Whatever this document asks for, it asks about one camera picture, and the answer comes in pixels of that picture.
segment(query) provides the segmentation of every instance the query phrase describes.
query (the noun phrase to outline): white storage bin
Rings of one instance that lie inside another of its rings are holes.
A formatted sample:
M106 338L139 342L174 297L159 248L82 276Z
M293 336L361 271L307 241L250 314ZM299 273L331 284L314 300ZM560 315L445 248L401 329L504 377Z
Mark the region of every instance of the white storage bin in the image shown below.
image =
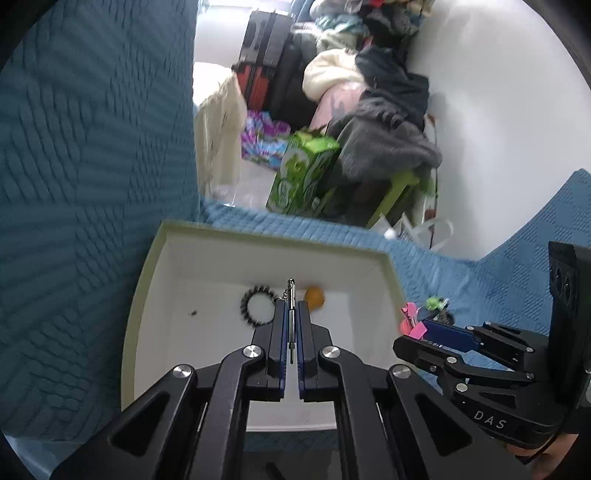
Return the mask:
M123 408L173 366L206 367L249 345L254 329L241 316L242 296L256 284L281 296L290 277L298 299L308 286L324 290L326 302L311 319L330 329L335 345L378 367L398 361L392 343L400 335L404 298L387 254L166 221L152 243L129 313ZM289 362L285 398L252 402L249 411L251 431L335 427L332 403L299 399L297 367Z

